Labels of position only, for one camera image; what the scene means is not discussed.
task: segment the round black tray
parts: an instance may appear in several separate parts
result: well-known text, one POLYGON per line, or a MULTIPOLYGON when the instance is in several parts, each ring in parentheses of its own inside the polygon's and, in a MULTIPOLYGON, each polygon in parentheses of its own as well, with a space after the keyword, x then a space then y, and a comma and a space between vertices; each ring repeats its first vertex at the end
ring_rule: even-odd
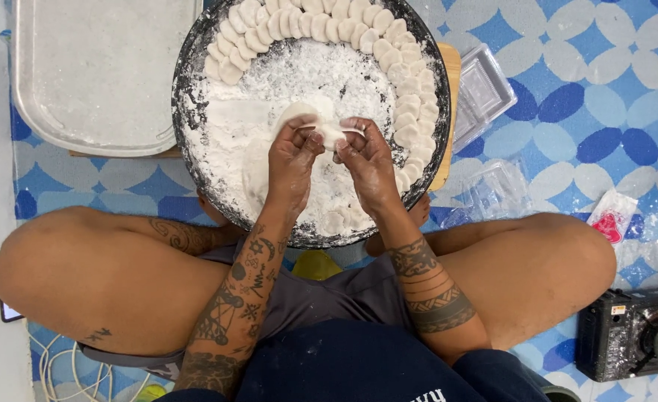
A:
MULTIPOLYGON (((217 207, 217 209, 227 217, 230 221, 245 230, 250 230, 254 222, 244 217, 239 211, 236 211, 229 205, 224 205, 220 202, 219 194, 207 185, 208 179, 204 177, 203 173, 198 168, 195 156, 191 154, 189 146, 185 139, 185 128, 189 127, 191 130, 198 129, 199 125, 207 121, 205 114, 205 105, 202 102, 195 100, 192 96, 193 83, 199 80, 206 79, 205 74, 202 72, 205 68, 205 56, 207 51, 205 48, 209 42, 215 37, 217 27, 225 18, 227 18, 227 10, 233 4, 238 3, 234 0, 217 0, 214 1, 200 16, 198 20, 192 25, 185 42, 182 44, 181 53, 178 57, 178 62, 175 65, 175 77, 173 79, 173 96, 171 99, 173 107, 173 127, 175 128, 175 137, 178 141, 178 146, 182 153, 182 158, 185 160, 185 166, 190 171, 192 179, 198 186, 200 192, 205 195, 210 202, 217 207)), ((432 69, 435 73, 435 87, 436 95, 438 96, 438 108, 440 113, 438 121, 435 125, 434 138, 436 141, 436 149, 433 153, 431 161, 423 170, 423 177, 411 186, 403 197, 403 204, 406 208, 411 208, 423 193, 428 189, 428 186, 433 181, 438 167, 443 160, 445 147, 448 142, 448 131, 450 127, 450 90, 448 85, 448 75, 445 72, 445 65, 441 57, 441 52, 438 50, 431 32, 428 27, 423 23, 420 16, 416 14, 415 10, 405 2, 405 0, 384 0, 384 7, 391 10, 396 18, 403 18, 406 21, 408 30, 415 36, 416 40, 420 43, 425 43, 426 47, 424 52, 433 59, 428 63, 428 68, 432 69)), ((396 147, 393 140, 389 140, 392 147, 396 147)), ((357 233, 352 233, 351 236, 323 236, 310 227, 304 224, 298 230, 292 231, 289 240, 289 246, 302 249, 326 249, 349 245, 361 240, 365 240, 377 232, 376 227, 371 227, 357 233)))

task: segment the wooden board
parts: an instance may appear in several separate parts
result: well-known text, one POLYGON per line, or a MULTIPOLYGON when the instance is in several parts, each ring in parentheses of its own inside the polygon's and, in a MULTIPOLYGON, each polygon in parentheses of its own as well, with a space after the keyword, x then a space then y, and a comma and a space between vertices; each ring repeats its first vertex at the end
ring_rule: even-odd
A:
MULTIPOLYGON (((450 171, 450 158, 453 156, 453 128, 456 126, 456 105, 459 101, 459 82, 460 82, 460 55, 458 51, 449 44, 438 42, 438 50, 441 51, 443 56, 443 63, 445 63, 445 70, 448 73, 448 84, 450 85, 450 133, 448 134, 448 145, 445 147, 445 154, 441 166, 438 167, 438 172, 435 178, 428 186, 428 191, 436 191, 445 184, 448 179, 450 171)), ((98 155, 84 154, 82 152, 68 151, 74 157, 101 157, 98 155)), ((159 154, 150 155, 143 158, 179 158, 181 151, 178 146, 174 146, 167 151, 159 154)))
POLYGON ((450 172, 450 159, 453 156, 453 128, 456 126, 456 107, 459 103, 459 83, 460 83, 460 54, 456 48, 449 44, 438 42, 438 50, 443 56, 445 63, 445 72, 448 73, 448 85, 450 86, 450 133, 448 133, 448 145, 445 147, 443 161, 438 167, 435 178, 428 186, 428 191, 436 191, 445 184, 450 172))

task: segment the blue floor mat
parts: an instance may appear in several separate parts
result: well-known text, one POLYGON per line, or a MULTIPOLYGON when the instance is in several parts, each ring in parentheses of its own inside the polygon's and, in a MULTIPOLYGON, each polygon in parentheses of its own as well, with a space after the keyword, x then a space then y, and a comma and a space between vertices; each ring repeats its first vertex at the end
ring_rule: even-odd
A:
MULTIPOLYGON (((637 214, 616 249, 615 286, 658 285, 658 0, 409 3, 437 41, 461 53, 487 43, 519 99, 479 140, 453 156, 450 178, 432 194, 431 218, 422 229, 450 226, 463 206, 462 179, 490 160, 519 154, 537 210, 586 219, 610 187, 637 198, 637 214)), ((11 112, 20 223, 70 205, 210 223, 181 160, 70 157, 32 133, 13 106, 11 112)), ((346 268, 367 261, 358 245, 330 253, 346 268)), ((285 264, 291 266, 297 254, 290 251, 285 264)), ((658 376, 594 383, 579 373, 572 363, 575 323, 572 317, 512 352, 584 402, 658 401, 658 376)), ((31 324, 30 332, 42 343, 55 337, 38 325, 31 324)), ((61 338, 52 355, 72 345, 61 338)), ((37 398, 45 401, 38 369, 43 350, 35 343, 31 349, 37 398)), ((78 391, 66 357, 52 370, 60 396, 78 391)), ((81 357, 77 364, 82 383, 93 383, 98 364, 81 357)), ((125 368, 114 368, 114 374, 114 401, 129 400, 146 377, 125 368)), ((106 394, 108 381, 101 388, 106 394)))

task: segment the phone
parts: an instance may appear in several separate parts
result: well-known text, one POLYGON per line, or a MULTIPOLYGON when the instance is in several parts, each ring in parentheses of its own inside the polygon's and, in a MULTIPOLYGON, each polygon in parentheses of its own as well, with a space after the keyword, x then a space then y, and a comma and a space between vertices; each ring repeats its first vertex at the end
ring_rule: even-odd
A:
POLYGON ((15 311, 13 308, 4 304, 2 300, 0 300, 0 307, 2 310, 2 321, 4 321, 5 323, 11 323, 12 321, 20 320, 21 318, 24 317, 23 315, 15 311))

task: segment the thigh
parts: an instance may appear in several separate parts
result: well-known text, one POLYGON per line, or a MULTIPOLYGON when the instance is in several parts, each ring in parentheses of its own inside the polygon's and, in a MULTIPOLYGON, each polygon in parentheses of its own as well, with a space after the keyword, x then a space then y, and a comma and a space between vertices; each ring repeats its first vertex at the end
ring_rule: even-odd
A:
POLYGON ((439 260, 499 349, 587 306, 610 286, 616 271, 614 251, 601 233, 572 217, 550 214, 518 221, 513 230, 439 260))
POLYGON ((185 347, 228 269, 142 234, 59 219, 22 228, 4 243, 0 297, 87 345, 162 355, 185 347))

